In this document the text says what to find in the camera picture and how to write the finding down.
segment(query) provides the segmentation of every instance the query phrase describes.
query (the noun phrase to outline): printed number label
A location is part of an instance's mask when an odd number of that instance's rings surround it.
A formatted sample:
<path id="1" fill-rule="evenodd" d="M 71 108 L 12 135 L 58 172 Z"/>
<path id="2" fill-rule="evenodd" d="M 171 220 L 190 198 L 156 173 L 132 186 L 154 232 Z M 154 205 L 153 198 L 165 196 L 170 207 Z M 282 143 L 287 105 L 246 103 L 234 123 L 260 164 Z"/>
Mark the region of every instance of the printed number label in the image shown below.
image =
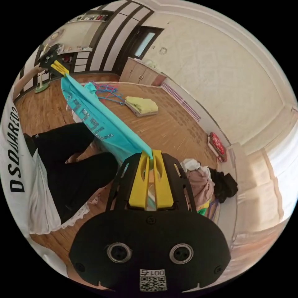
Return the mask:
<path id="1" fill-rule="evenodd" d="M 165 276 L 165 271 L 162 270 L 144 270 L 140 269 L 140 276 Z"/>

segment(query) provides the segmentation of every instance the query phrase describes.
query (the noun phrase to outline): cabinet door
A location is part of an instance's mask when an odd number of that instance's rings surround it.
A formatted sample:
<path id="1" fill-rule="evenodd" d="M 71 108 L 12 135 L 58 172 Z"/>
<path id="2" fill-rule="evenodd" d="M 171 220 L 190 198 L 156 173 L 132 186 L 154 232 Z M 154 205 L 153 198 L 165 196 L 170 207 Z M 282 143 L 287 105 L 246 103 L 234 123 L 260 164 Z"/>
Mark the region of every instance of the cabinet door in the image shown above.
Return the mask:
<path id="1" fill-rule="evenodd" d="M 158 73 L 156 73 L 154 70 L 147 68 L 144 74 L 141 76 L 139 84 L 150 86 L 155 81 L 157 76 Z"/>
<path id="2" fill-rule="evenodd" d="M 133 72 L 131 73 L 131 75 L 129 77 L 129 82 L 139 84 L 140 79 L 143 76 L 146 69 L 147 69 L 146 66 L 144 66 L 140 63 L 137 63 L 133 69 Z"/>
<path id="3" fill-rule="evenodd" d="M 129 82 L 129 77 L 131 73 L 133 72 L 133 69 L 135 68 L 137 62 L 131 59 L 127 59 L 127 62 L 125 64 L 125 67 L 122 71 L 121 77 L 119 79 L 119 82 Z"/>

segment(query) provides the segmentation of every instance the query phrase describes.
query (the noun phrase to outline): robotic arm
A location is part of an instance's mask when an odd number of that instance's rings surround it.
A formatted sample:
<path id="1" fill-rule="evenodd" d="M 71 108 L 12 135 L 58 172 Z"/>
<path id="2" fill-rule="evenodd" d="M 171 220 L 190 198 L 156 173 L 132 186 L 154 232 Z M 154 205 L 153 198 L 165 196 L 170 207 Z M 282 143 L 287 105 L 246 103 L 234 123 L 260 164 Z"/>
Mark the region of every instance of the robotic arm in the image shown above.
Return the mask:
<path id="1" fill-rule="evenodd" d="M 196 212 L 179 161 L 152 152 L 156 211 L 146 211 L 151 161 L 144 152 L 134 154 L 113 182 L 106 211 L 88 220 L 75 236 L 69 258 L 90 284 L 137 296 L 177 294 L 212 284 L 230 261 L 221 230 Z"/>
<path id="2" fill-rule="evenodd" d="M 48 69 L 51 74 L 64 77 L 66 73 L 69 74 L 69 71 L 58 61 L 58 48 L 58 44 L 49 47 L 37 62 L 40 67 Z"/>

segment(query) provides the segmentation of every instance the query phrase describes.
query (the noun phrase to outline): pile of clothes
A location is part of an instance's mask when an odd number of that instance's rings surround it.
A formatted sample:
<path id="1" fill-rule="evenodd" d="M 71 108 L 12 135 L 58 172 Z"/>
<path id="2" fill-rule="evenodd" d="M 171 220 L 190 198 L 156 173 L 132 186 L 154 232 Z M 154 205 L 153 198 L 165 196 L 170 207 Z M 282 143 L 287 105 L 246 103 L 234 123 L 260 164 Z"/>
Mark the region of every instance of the pile of clothes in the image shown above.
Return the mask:
<path id="1" fill-rule="evenodd" d="M 137 117 L 156 115 L 158 113 L 157 104 L 149 98 L 127 96 L 125 104 Z"/>
<path id="2" fill-rule="evenodd" d="M 196 210 L 205 215 L 214 193 L 214 182 L 208 167 L 202 167 L 195 159 L 185 159 L 180 163 L 192 187 Z"/>
<path id="3" fill-rule="evenodd" d="M 196 210 L 201 215 L 205 215 L 213 194 L 216 201 L 222 204 L 238 192 L 237 182 L 230 174 L 202 167 L 195 159 L 185 159 L 180 164 L 192 187 Z"/>
<path id="4" fill-rule="evenodd" d="M 219 203 L 223 203 L 227 198 L 233 197 L 238 192 L 238 184 L 230 173 L 224 174 L 215 169 L 210 169 L 211 179 L 214 182 L 214 195 Z"/>

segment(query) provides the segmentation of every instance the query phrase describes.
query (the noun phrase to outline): white lace trim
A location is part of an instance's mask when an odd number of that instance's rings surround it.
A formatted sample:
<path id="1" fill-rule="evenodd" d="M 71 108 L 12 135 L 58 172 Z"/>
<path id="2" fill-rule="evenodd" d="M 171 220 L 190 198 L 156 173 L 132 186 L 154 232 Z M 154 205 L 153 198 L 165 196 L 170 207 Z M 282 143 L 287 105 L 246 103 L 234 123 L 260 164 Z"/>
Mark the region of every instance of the white lace trim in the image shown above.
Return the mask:
<path id="1" fill-rule="evenodd" d="M 87 214 L 89 211 L 90 211 L 89 205 L 88 203 L 85 203 L 73 217 L 71 217 L 68 221 L 66 221 L 65 223 L 63 223 L 62 225 L 54 229 L 53 232 L 60 230 L 61 228 L 65 229 L 66 227 L 69 227 L 69 226 L 73 227 L 75 222 L 78 219 L 82 219 L 84 215 Z"/>

